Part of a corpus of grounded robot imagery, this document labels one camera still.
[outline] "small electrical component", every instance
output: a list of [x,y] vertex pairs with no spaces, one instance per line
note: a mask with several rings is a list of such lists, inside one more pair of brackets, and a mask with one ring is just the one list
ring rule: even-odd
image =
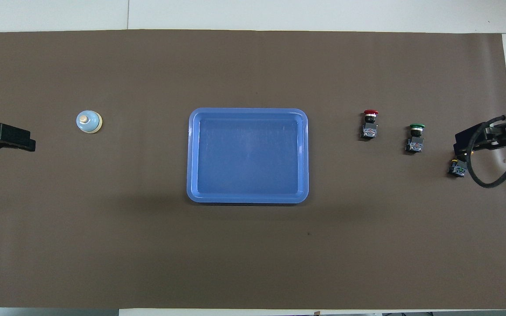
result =
[[361,138],[366,138],[367,140],[376,138],[376,134],[378,133],[378,124],[375,124],[377,115],[378,111],[376,110],[364,111],[364,125],[360,133]]
[[466,162],[458,159],[452,159],[450,162],[452,162],[452,164],[450,165],[450,168],[448,168],[449,174],[452,174],[452,176],[457,176],[458,178],[463,178],[466,176],[466,172],[468,171]]
[[421,136],[423,135],[423,129],[425,126],[423,124],[413,123],[410,124],[411,128],[411,138],[407,140],[407,145],[405,146],[405,151],[407,152],[422,152],[423,151],[423,141],[425,140]]
[[103,118],[95,111],[85,110],[78,114],[76,124],[83,132],[94,134],[103,126]]

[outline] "brown paper mat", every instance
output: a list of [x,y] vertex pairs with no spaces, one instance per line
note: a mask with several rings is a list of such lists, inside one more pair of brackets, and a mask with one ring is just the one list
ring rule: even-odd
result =
[[[307,200],[191,202],[199,107],[304,110]],[[446,174],[454,134],[504,113],[498,34],[0,33],[0,122],[37,142],[0,150],[0,306],[506,308],[506,182]],[[486,180],[506,168],[476,160]]]

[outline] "black cable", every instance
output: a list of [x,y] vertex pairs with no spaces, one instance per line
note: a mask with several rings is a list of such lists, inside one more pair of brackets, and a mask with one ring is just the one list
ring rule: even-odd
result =
[[480,127],[476,130],[476,132],[474,134],[472,134],[472,137],[470,138],[470,142],[468,143],[468,148],[466,148],[466,166],[468,168],[468,172],[470,172],[470,176],[472,176],[472,179],[477,184],[479,184],[480,186],[482,186],[484,188],[494,188],[494,187],[500,185],[501,183],[503,183],[506,180],[506,171],[497,180],[495,180],[494,182],[485,183],[482,180],[480,180],[476,176],[476,173],[473,171],[473,168],[472,168],[472,150],[473,150],[473,146],[476,143],[476,140],[477,140],[478,136],[482,133],[483,130],[485,130],[486,128],[488,128],[488,126],[490,126],[490,124],[492,124],[494,122],[498,122],[498,121],[504,121],[504,120],[505,120],[505,116],[501,115],[501,116],[498,116],[498,117],[493,118],[491,120],[488,120],[487,122],[483,122],[480,125]]

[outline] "white table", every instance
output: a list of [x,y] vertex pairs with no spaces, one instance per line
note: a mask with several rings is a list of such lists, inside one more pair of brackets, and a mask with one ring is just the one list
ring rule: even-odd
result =
[[[0,32],[107,29],[494,32],[503,34],[506,58],[506,0],[0,0]],[[478,117],[478,122],[486,119]],[[315,311],[127,309],[120,310],[120,315],[254,316]],[[322,314],[363,312],[391,311],[322,310]]]

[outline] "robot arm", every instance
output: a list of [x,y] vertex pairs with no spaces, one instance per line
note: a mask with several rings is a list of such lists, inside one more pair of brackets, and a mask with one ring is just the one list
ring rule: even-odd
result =
[[466,167],[474,181],[484,188],[494,188],[506,180],[506,171],[494,182],[482,182],[472,168],[472,152],[476,150],[506,148],[506,122],[492,126],[495,122],[506,121],[506,115],[501,115],[487,122],[476,124],[454,137],[454,154],[458,160],[466,162]]

